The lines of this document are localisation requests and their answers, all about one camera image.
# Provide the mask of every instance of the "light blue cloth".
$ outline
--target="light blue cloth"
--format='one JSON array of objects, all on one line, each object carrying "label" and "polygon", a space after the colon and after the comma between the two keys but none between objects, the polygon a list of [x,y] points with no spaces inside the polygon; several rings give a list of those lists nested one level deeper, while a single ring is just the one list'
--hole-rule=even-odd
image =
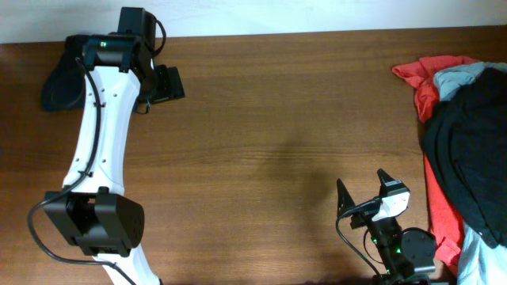
[{"label": "light blue cloth", "polygon": [[465,240],[458,263],[458,285],[504,285],[507,283],[507,248],[495,249],[465,223]]},{"label": "light blue cloth", "polygon": [[473,63],[437,72],[433,83],[438,88],[440,101],[450,101],[462,86],[474,83],[475,79],[488,67],[507,72],[507,63]]}]

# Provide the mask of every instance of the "wooden table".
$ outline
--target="wooden table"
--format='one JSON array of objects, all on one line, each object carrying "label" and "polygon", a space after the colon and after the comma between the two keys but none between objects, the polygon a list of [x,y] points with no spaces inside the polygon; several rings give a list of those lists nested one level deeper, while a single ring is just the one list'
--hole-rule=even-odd
[{"label": "wooden table", "polygon": [[[427,55],[505,61],[505,46],[506,27],[169,39],[157,63],[178,67],[187,97],[132,117],[124,161],[151,268],[185,284],[369,278],[334,229],[337,178],[359,203],[385,169],[412,191],[400,225],[428,227],[414,91],[391,68]],[[26,226],[59,189],[81,123],[81,110],[40,108],[62,52],[0,46],[2,284],[110,283],[102,268],[51,260]],[[43,214],[36,224],[49,248],[82,258]],[[362,248],[364,231],[342,228]]]}]

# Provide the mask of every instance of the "red cloth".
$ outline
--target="red cloth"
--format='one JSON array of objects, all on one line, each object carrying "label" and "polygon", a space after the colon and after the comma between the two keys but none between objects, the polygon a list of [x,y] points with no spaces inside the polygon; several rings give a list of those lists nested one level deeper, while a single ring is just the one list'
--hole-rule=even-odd
[{"label": "red cloth", "polygon": [[[419,120],[424,123],[431,118],[433,107],[440,101],[438,89],[433,84],[435,73],[449,67],[476,62],[478,60],[466,56],[424,57],[415,63],[396,66],[393,68],[393,73],[417,89],[414,103]],[[463,218],[442,192],[426,155],[424,163],[431,231],[436,238],[436,258],[442,260],[456,275],[465,237]]]}]

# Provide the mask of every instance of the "white wall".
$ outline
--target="white wall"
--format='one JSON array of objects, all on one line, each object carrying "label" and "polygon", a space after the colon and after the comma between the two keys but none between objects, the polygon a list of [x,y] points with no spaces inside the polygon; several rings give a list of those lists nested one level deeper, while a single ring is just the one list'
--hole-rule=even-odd
[{"label": "white wall", "polygon": [[116,31],[142,6],[170,36],[507,24],[507,0],[0,0],[0,43]]}]

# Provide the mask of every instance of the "black cloth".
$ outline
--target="black cloth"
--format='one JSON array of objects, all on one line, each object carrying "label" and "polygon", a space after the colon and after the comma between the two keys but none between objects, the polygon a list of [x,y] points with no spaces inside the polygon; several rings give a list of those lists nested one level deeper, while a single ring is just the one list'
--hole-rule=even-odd
[{"label": "black cloth", "polygon": [[44,83],[40,102],[44,111],[83,108],[85,106],[85,79],[76,58],[82,60],[82,47],[90,36],[68,36],[65,40],[65,52],[56,68]]},{"label": "black cloth", "polygon": [[507,74],[485,69],[427,127],[423,148],[442,191],[489,247],[507,246]]}]

